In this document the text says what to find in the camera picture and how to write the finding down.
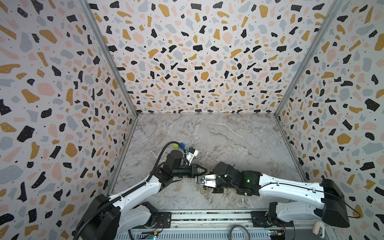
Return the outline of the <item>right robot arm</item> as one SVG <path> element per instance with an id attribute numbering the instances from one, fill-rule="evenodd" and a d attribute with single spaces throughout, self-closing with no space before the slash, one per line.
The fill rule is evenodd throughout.
<path id="1" fill-rule="evenodd" d="M 214 170 L 214 193 L 234 189 L 241 196 L 273 197 L 263 220 L 271 226 L 297 220 L 316 220 L 339 228 L 349 228 L 350 221 L 345 196 L 329 179 L 321 183 L 302 183 L 278 179 L 255 171 L 238 171 L 220 162 Z"/>

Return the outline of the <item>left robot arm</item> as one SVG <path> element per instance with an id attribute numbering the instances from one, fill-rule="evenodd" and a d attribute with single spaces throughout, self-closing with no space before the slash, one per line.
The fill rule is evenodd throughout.
<path id="1" fill-rule="evenodd" d="M 206 168 L 192 162 L 198 154 L 194 148 L 185 153 L 172 150 L 166 161 L 143 181 L 118 194 L 95 197 L 73 232 L 74 239 L 113 240 L 138 226 L 156 226 L 159 211 L 146 199 L 174 183 L 175 177 L 195 178 L 205 174 Z"/>

